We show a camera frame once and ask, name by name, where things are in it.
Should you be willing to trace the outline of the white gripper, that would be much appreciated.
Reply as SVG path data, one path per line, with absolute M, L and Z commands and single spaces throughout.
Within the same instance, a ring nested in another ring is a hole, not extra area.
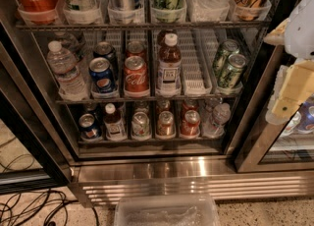
M 284 45 L 288 19 L 284 19 L 263 38 L 270 45 Z M 314 93 L 314 62 L 302 60 L 287 70 L 280 98 L 275 101 L 271 111 L 279 118 L 289 119 L 299 108 L 296 101 L 305 101 Z

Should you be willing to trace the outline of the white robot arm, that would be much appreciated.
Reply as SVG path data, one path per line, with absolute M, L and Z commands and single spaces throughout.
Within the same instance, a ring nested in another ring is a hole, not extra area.
M 314 93 L 314 0 L 301 0 L 287 19 L 264 37 L 271 45 L 283 45 L 296 58 L 277 72 L 265 119 L 273 125 L 287 122 Z

